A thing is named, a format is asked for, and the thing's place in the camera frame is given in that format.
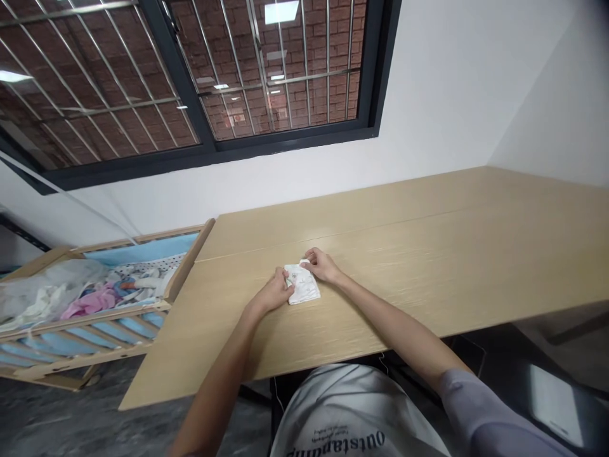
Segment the red brick wall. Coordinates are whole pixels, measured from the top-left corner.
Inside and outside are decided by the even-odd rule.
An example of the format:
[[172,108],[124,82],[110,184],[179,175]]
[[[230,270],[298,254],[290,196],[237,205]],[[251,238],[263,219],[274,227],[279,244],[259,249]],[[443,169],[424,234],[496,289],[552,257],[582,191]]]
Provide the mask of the red brick wall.
[[[303,0],[306,24],[306,54],[309,75],[327,72],[327,43],[326,43],[326,1]],[[254,0],[256,19],[261,39],[262,54],[266,75],[285,74],[286,78],[305,76],[305,50],[303,47],[303,30],[300,9],[296,20],[281,23],[281,36],[285,51],[285,71],[281,59],[268,60],[267,54],[280,51],[280,38],[277,24],[266,25],[264,10],[267,0]],[[363,28],[365,19],[365,0],[355,0],[353,20],[353,44],[351,50],[351,68],[361,64]],[[244,0],[225,0],[226,17],[233,37],[235,50],[239,61],[241,75],[245,86],[260,83],[260,74],[254,48],[254,39],[249,26]],[[233,51],[228,39],[228,29],[219,0],[197,0],[199,16],[211,49],[218,83],[230,87],[240,85],[239,75],[233,57]],[[194,9],[190,1],[173,3],[174,14],[180,24],[180,38],[195,78],[214,77],[209,56],[197,23]],[[348,68],[350,0],[330,1],[330,71]],[[346,102],[346,75],[330,77],[330,121],[344,121]],[[359,73],[351,75],[348,119],[354,119],[357,114],[357,94],[359,89]],[[213,90],[214,83],[200,84],[201,92]],[[270,96],[273,120],[276,130],[290,128],[287,114],[287,98],[285,85],[273,87],[281,93]],[[304,82],[287,85],[292,114],[292,127],[299,128],[308,125],[308,110],[306,101],[306,86]],[[327,81],[326,78],[309,81],[311,124],[327,123]],[[246,91],[250,113],[256,133],[269,133],[270,126],[266,109],[264,92],[261,88]],[[231,93],[225,95],[228,109],[242,110],[244,120],[233,122],[237,136],[251,135],[252,129],[244,102],[244,95]],[[230,120],[225,114],[220,95],[204,97],[204,105],[211,120],[216,137],[220,140],[233,138]]]
[[[309,74],[325,73],[326,2],[325,0],[303,1],[306,18]],[[267,74],[274,72],[282,73],[281,59],[272,61],[266,59],[266,55],[269,52],[279,51],[280,45],[277,24],[265,25],[265,2],[267,3],[268,0],[254,0],[262,52],[265,57],[265,72]],[[44,0],[42,3],[47,11],[70,8],[68,2],[59,2],[57,0]],[[90,3],[96,4],[97,1],[91,0]],[[34,2],[9,0],[9,4],[18,17],[27,17],[41,13],[41,10]],[[81,1],[78,6],[84,6],[85,4],[87,2]],[[331,0],[330,2],[330,71],[347,68],[350,4],[350,0]],[[355,4],[352,67],[358,67],[361,61],[365,0],[355,0]],[[190,1],[174,1],[172,5],[181,27],[180,39],[194,77],[213,77],[214,74],[211,69],[209,56],[203,43],[192,4]],[[225,5],[244,85],[259,84],[260,75],[245,1],[225,0]],[[233,51],[228,40],[224,16],[219,6],[219,0],[197,0],[197,7],[207,34],[216,70],[219,74],[219,83],[229,84],[231,87],[238,86],[239,77],[237,75]],[[134,8],[112,10],[110,14],[131,51],[144,80],[148,84],[152,96],[155,99],[172,97],[171,87],[164,77],[162,67],[155,57],[154,50],[148,41],[145,30]],[[0,20],[9,20],[11,17],[8,10],[0,5]],[[89,27],[91,35],[114,70],[116,77],[124,87],[128,97],[130,97],[131,102],[136,103],[149,100],[150,97],[145,91],[106,13],[90,13],[82,17],[85,24]],[[54,24],[79,61],[91,75],[92,80],[100,87],[100,91],[107,103],[111,107],[125,105],[127,103],[125,96],[114,81],[112,74],[108,71],[107,66],[101,59],[98,50],[79,19],[76,17],[57,19],[54,20]],[[305,58],[300,10],[295,21],[282,23],[281,26],[284,50],[286,51],[285,74],[288,78],[304,76]],[[47,54],[66,83],[72,88],[72,91],[82,105],[89,110],[104,109],[105,106],[102,100],[95,93],[91,84],[67,51],[66,46],[53,30],[51,24],[48,22],[37,22],[27,24],[26,28],[40,48]],[[57,106],[60,108],[78,107],[74,97],[66,90],[53,70],[44,61],[40,52],[37,51],[36,47],[19,26],[0,29],[0,39],[21,59],[22,63]],[[1,43],[0,65],[2,69],[20,74],[23,73],[23,70]],[[358,80],[359,73],[351,75],[348,119],[353,119],[356,116]],[[215,84],[217,83],[201,84],[198,90],[200,92],[209,91],[213,89]],[[81,163],[96,162],[96,158],[78,139],[69,125],[65,121],[57,119],[58,114],[56,110],[52,108],[32,81],[16,83],[12,87],[26,99],[42,119],[48,122],[48,126],[61,138]],[[280,90],[281,93],[269,97],[275,129],[277,130],[290,128],[285,89],[285,85],[277,86],[273,90]],[[327,123],[326,89],[326,78],[315,79],[309,82],[312,124]],[[289,92],[292,127],[307,126],[308,111],[305,83],[291,83],[288,85],[287,90]],[[249,110],[254,119],[256,133],[270,132],[265,95],[262,89],[249,89],[246,91],[246,95],[249,102]],[[231,100],[232,98],[238,98],[238,100],[233,101]],[[225,95],[225,101],[229,113],[232,115],[236,136],[251,135],[252,129],[243,93],[235,92]],[[346,75],[330,77],[331,122],[344,120],[345,101]],[[219,95],[205,96],[203,103],[216,137],[219,140],[233,138],[233,133],[230,129],[230,119],[226,114],[221,97]],[[175,137],[177,146],[183,147],[194,144],[188,124],[184,120],[182,112],[177,109],[178,103],[164,103],[158,106]],[[52,136],[41,127],[30,110],[3,83],[0,83],[0,110],[3,112],[2,120],[4,122],[16,124],[49,157],[50,161],[44,162],[47,168],[63,168],[74,165],[73,160],[55,143]],[[137,113],[140,115],[141,120],[148,129],[148,133],[156,142],[159,150],[176,147],[154,107],[137,108]],[[74,110],[66,110],[64,114],[70,116],[79,113]],[[132,110],[117,111],[115,116],[124,126],[139,153],[145,154],[156,150],[148,137],[148,133],[142,127],[141,122]],[[136,154],[129,140],[110,114],[95,115],[92,117],[92,120],[94,120],[99,130],[105,135],[119,156],[126,157]],[[74,119],[72,125],[102,160],[116,158],[111,148],[108,147],[108,143],[89,119]]]

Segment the pink clothing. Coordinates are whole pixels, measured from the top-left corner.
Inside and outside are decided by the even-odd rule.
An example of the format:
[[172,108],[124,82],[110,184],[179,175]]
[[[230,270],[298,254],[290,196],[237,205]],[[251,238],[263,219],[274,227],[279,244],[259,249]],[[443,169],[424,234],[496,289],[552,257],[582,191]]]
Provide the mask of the pink clothing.
[[68,309],[63,312],[61,319],[85,316],[97,311],[114,308],[120,300],[121,297],[114,290],[114,283],[107,282],[101,289],[73,301]]

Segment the white t-shirt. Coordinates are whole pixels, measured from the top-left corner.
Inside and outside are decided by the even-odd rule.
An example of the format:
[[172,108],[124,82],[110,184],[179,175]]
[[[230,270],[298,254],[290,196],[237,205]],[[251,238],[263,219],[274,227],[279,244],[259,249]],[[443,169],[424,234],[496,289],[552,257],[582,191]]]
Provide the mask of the white t-shirt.
[[442,439],[402,388],[364,365],[320,367],[285,409],[271,457],[443,456]]
[[[453,369],[440,396],[468,455],[574,456],[516,414],[473,374]],[[271,457],[449,455],[402,388],[375,368],[335,364],[314,370],[296,391]]]

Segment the polka dot fabric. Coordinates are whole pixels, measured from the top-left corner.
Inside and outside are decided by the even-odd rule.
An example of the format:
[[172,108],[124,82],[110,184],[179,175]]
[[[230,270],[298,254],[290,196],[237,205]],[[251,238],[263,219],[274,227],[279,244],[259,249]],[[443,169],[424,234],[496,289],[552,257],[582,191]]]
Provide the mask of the polka dot fabric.
[[161,273],[166,273],[172,268],[178,268],[185,255],[186,253],[182,253],[158,260],[152,260],[150,262],[124,263],[123,265],[115,267],[114,271],[123,277],[129,276],[133,273],[142,274],[152,268],[157,268]]

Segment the crib slat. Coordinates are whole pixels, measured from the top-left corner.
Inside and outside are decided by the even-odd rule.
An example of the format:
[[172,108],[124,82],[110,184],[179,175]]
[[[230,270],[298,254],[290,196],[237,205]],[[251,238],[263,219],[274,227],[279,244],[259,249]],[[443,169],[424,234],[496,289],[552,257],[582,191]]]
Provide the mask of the crib slat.
[[104,340],[109,341],[112,344],[117,345],[117,347],[122,347],[122,348],[133,347],[132,344],[126,343],[125,341],[121,341],[118,338],[115,338],[114,336],[112,336],[111,334],[103,332],[99,329],[96,329],[93,326],[83,327],[83,330],[85,330],[93,335],[99,336],[100,338],[103,338]]
[[[32,338],[32,340],[34,340],[36,343],[38,343],[38,344],[40,344],[40,345],[45,345],[45,346],[48,346],[48,345],[49,345],[49,343],[47,343],[46,341],[44,341],[44,340],[43,340],[43,339],[42,339],[40,336],[38,336],[38,335],[34,335],[34,336],[32,336],[31,338]],[[51,357],[51,358],[53,358],[53,357],[59,357],[59,359],[58,359],[58,360],[64,360],[64,359],[69,359],[69,358],[70,358],[69,356],[66,356],[66,355],[57,355],[57,354],[52,354],[52,353],[50,353],[50,352],[43,351],[43,350],[38,350],[38,349],[35,349],[35,350],[36,350],[36,351],[38,351],[40,354],[45,355],[46,357]]]
[[150,322],[144,321],[144,319],[142,319],[140,316],[132,316],[130,319],[134,320],[135,322],[137,322],[139,325],[141,325],[145,329],[153,332],[155,336],[159,332],[159,328],[156,325],[153,325]]
[[0,362],[0,367],[2,368],[10,368],[10,369],[23,369],[25,367],[22,367],[21,365],[13,365],[7,362]]
[[128,334],[130,337],[135,338],[137,341],[141,341],[142,343],[152,343],[150,338],[146,338],[145,336],[140,335],[139,333],[134,332],[133,330],[125,327],[120,324],[118,321],[108,321],[106,322],[109,326],[112,326],[114,329],[118,331],[122,331],[123,333]]
[[59,330],[55,333],[60,335],[62,338],[66,338],[67,340],[74,341],[75,343],[80,343],[80,344],[92,347],[99,352],[106,353],[106,352],[112,351],[112,349],[108,349],[105,346],[100,346],[95,343],[91,343],[90,341],[85,340],[84,338],[81,338],[80,336],[74,335],[73,333],[70,333],[66,330]]
[[49,352],[45,352],[45,351],[42,351],[42,350],[38,350],[38,349],[35,349],[35,348],[32,348],[32,347],[29,347],[28,345],[23,344],[20,341],[5,341],[3,344],[12,346],[12,347],[17,348],[17,349],[26,350],[26,351],[28,351],[28,352],[30,352],[32,354],[43,355],[43,356],[45,356],[45,357],[47,357],[47,358],[49,358],[49,359],[51,359],[52,361],[55,361],[55,362],[67,359],[67,357],[64,357],[62,355],[50,354]]
[[8,357],[11,357],[12,359],[16,359],[16,360],[26,362],[26,363],[31,363],[33,365],[48,365],[49,364],[49,362],[43,362],[43,361],[36,360],[36,359],[29,359],[28,357],[24,357],[22,355],[17,355],[17,354],[12,354],[5,350],[0,350],[0,352],[4,355],[8,355]]

